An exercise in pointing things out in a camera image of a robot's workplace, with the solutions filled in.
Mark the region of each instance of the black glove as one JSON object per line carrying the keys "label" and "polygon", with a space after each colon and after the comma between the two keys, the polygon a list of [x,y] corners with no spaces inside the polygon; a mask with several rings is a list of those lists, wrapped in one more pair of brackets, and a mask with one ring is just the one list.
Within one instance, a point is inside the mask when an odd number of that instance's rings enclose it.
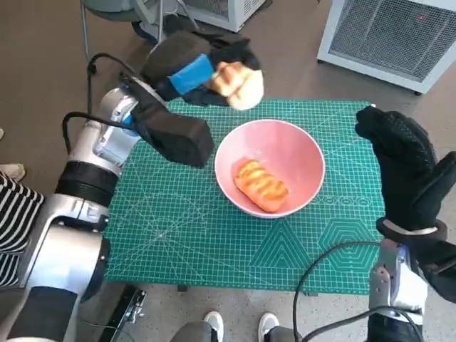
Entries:
{"label": "black glove", "polygon": [[398,112],[366,107],[356,118],[356,132],[372,142],[380,164],[386,219],[415,234],[389,229],[384,218],[377,221],[378,230],[408,246],[434,290],[456,303],[456,246],[444,241],[447,228],[437,220],[456,182],[456,152],[437,163],[425,130]]}
{"label": "black glove", "polygon": [[356,132],[372,142],[380,164],[386,217],[408,231],[435,227],[456,182],[456,152],[437,164],[426,131],[398,112],[369,106],[356,118]]}
{"label": "black glove", "polygon": [[[257,57],[249,49],[250,40],[238,34],[220,35],[179,31],[164,40],[150,54],[141,70],[141,76],[166,101],[182,97],[193,105],[228,105],[227,99],[204,86],[220,62],[242,62],[252,70],[259,70]],[[207,58],[201,64],[195,61]],[[181,88],[176,88],[178,78],[172,79],[189,65],[194,73],[181,73]]]}

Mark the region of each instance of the white sneaker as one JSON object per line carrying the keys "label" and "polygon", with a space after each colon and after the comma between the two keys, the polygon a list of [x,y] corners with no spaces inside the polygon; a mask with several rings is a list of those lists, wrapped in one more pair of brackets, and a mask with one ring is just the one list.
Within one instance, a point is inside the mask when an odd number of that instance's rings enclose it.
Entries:
{"label": "white sneaker", "polygon": [[204,320],[217,332],[218,342],[223,341],[223,319],[222,315],[216,311],[209,312]]}
{"label": "white sneaker", "polygon": [[264,342],[264,336],[275,326],[279,326],[278,318],[273,313],[266,312],[259,320],[258,342]]}
{"label": "white sneaker", "polygon": [[26,175],[26,168],[22,164],[3,164],[0,165],[0,171],[17,182]]}

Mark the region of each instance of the pink bowl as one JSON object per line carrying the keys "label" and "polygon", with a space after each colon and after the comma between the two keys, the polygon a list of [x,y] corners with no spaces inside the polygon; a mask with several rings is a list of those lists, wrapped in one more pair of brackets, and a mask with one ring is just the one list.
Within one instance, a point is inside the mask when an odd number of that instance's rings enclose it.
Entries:
{"label": "pink bowl", "polygon": [[[258,160],[290,190],[278,212],[257,207],[234,184],[234,174],[249,159]],[[320,190],[325,175],[323,153],[303,129],[280,120],[256,120],[233,129],[215,155],[215,175],[225,196],[247,214],[276,219],[306,206]]]}

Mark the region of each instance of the table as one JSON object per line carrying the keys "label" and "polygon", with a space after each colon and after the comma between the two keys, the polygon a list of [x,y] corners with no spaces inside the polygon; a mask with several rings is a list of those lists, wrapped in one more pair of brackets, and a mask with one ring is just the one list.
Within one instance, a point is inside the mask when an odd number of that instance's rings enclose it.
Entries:
{"label": "table", "polygon": [[[105,235],[106,274],[113,281],[294,290],[304,269],[333,245],[380,240],[384,215],[380,173],[371,144],[354,130],[369,103],[264,100],[247,112],[197,107],[175,100],[175,113],[204,118],[216,146],[233,128],[259,118],[286,120],[320,145],[326,177],[318,196],[283,219],[257,219],[238,210],[217,186],[214,154],[204,169],[170,163],[145,142],[125,165]],[[367,294],[377,247],[350,247],[323,261],[306,292]]]}

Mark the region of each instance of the pastry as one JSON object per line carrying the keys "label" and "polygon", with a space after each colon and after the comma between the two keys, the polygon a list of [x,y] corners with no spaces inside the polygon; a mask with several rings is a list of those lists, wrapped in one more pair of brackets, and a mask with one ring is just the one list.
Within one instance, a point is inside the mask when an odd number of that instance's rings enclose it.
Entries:
{"label": "pastry", "polygon": [[241,62],[220,62],[209,87],[227,98],[228,104],[237,110],[257,105],[264,94],[263,73],[247,68]]}
{"label": "pastry", "polygon": [[277,180],[256,160],[247,161],[237,170],[234,183],[265,212],[279,210],[289,195],[285,183]]}

